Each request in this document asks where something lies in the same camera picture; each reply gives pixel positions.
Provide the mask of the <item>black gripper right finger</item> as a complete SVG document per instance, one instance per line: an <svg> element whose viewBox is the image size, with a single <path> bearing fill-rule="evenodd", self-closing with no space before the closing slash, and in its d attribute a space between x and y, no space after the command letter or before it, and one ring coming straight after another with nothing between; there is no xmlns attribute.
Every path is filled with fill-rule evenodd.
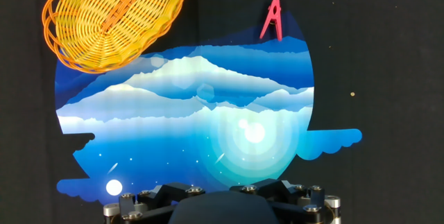
<svg viewBox="0 0 444 224"><path fill-rule="evenodd" d="M341 224L341 199L327 195L318 185L306 187L286 180L265 179L230 190L264 198L280 223Z"/></svg>

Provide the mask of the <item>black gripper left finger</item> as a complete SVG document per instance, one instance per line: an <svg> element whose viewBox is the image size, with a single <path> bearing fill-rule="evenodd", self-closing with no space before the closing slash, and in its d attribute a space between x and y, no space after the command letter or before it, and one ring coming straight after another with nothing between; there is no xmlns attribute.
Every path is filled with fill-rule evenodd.
<svg viewBox="0 0 444 224"><path fill-rule="evenodd" d="M137 194L123 193L119 202L103 207L104 224L163 224L168 223L181 200L205 193L201 187L180 182L157 185Z"/></svg>

